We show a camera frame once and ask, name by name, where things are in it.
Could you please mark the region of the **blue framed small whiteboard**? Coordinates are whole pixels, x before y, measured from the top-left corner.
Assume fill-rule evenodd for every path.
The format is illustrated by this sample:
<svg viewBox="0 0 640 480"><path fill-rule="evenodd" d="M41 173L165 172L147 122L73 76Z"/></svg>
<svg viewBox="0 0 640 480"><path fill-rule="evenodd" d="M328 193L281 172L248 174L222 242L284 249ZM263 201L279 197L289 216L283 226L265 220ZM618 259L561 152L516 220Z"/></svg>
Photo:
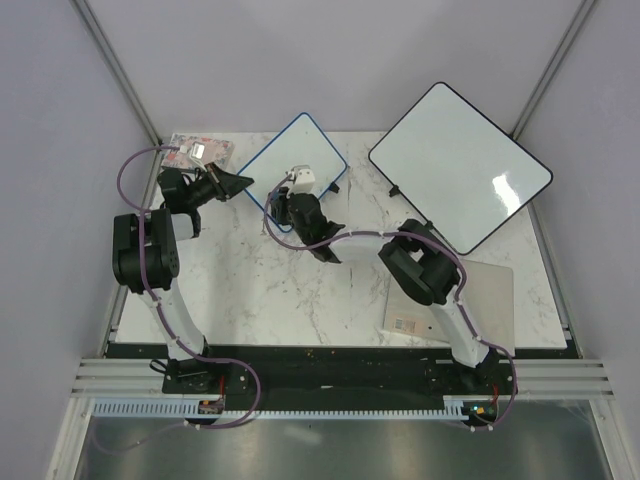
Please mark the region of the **blue framed small whiteboard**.
<svg viewBox="0 0 640 480"><path fill-rule="evenodd" d="M302 112L240 168L254 183L246 189L259 208L281 180L296 193L322 198L347 171L348 164L313 117Z"/></svg>

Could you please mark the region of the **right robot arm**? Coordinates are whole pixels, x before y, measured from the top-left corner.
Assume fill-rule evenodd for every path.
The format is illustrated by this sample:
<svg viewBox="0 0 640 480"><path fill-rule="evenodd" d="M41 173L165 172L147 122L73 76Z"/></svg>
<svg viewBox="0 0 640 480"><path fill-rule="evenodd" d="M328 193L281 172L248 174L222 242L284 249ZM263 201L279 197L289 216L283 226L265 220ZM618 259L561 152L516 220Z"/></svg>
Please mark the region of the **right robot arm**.
<svg viewBox="0 0 640 480"><path fill-rule="evenodd" d="M429 223L408 219L394 231L348 231L344 224L327 219L316 196L287 187L269 194L265 214L293 229L298 245L276 240L289 250L307 251L327 264L379 260L409 299L432 312L465 391L477 394L490 385L513 387L515 374L499 367L501 358L512 356L485 339L474 324L462 298L468 274L456 254L431 233Z"/></svg>

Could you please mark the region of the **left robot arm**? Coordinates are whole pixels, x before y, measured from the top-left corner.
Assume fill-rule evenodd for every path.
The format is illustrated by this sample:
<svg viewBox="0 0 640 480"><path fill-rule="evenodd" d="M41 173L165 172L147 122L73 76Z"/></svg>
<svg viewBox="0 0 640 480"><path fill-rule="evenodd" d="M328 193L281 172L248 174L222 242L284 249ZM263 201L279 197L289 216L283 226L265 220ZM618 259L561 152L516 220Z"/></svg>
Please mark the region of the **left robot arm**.
<svg viewBox="0 0 640 480"><path fill-rule="evenodd" d="M254 180L209 164L198 169L192 180L178 169L167 168L157 182L164 198L159 209L114 218L112 255L117 282L144 301L163 330L168 360L153 360L150 367L164 375L166 385L185 383L198 393L215 389L232 366L255 376L250 365L215 358L209 352L178 285L177 248L179 241L200 235L199 207L211 200L226 202Z"/></svg>

